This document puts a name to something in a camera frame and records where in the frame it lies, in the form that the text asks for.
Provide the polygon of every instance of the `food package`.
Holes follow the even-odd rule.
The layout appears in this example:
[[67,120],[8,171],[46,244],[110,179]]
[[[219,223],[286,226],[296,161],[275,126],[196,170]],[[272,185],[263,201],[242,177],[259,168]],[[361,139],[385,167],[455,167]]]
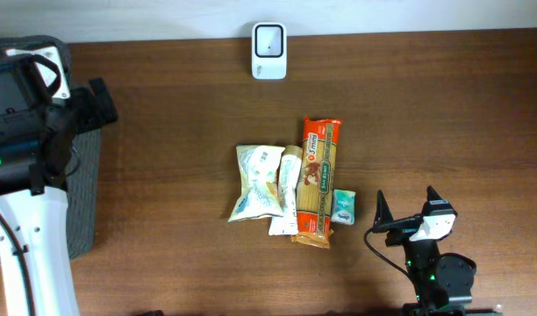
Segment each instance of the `food package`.
[[280,160],[278,173],[278,199],[284,216],[273,217],[270,222],[269,235],[297,234],[296,186],[302,168],[302,148],[287,146]]
[[354,224],[354,196],[356,192],[333,190],[333,215],[331,221],[346,225]]
[[340,119],[304,119],[302,171],[297,183],[297,229],[292,241],[330,248],[333,172]]
[[237,146],[241,196],[228,222],[283,216],[276,192],[276,171],[284,147]]

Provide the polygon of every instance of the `white plastic bag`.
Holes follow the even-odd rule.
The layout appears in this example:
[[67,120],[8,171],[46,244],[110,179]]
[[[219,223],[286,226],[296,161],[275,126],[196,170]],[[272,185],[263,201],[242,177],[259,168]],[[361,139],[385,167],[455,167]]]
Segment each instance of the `white plastic bag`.
[[268,230],[271,236],[297,234],[296,187],[301,168],[302,148],[287,146],[280,161],[278,174],[278,199],[284,215],[281,218],[272,218]]
[[237,146],[241,196],[228,222],[283,216],[276,192],[276,171],[284,147]]

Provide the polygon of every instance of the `red and yellow package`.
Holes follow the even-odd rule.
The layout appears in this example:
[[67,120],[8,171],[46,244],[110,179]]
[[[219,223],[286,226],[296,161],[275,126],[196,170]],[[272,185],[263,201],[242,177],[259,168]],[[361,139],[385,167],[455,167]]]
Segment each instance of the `red and yellow package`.
[[292,241],[330,248],[333,172],[340,119],[304,118],[302,170],[297,183],[297,229]]

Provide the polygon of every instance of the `green label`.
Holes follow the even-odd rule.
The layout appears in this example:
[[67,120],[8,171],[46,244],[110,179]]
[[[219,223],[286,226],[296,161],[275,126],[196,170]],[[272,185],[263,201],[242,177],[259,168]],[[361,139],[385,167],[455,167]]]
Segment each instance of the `green label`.
[[319,181],[319,192],[329,192],[329,175],[331,174],[331,163],[321,162],[321,181]]

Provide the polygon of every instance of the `wooden table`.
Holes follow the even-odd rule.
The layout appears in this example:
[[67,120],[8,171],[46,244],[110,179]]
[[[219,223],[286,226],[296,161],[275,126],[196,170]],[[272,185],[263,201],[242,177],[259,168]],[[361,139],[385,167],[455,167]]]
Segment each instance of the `wooden table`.
[[[120,115],[103,130],[96,244],[72,261],[82,315],[400,307],[412,286],[362,235],[378,189],[400,218],[428,184],[460,215],[440,251],[477,262],[471,307],[537,315],[537,30],[290,38],[277,82],[253,79],[248,39],[72,48],[76,80],[104,77]],[[357,214],[331,250],[226,223],[235,145],[298,144],[304,115],[344,119],[334,184]]]

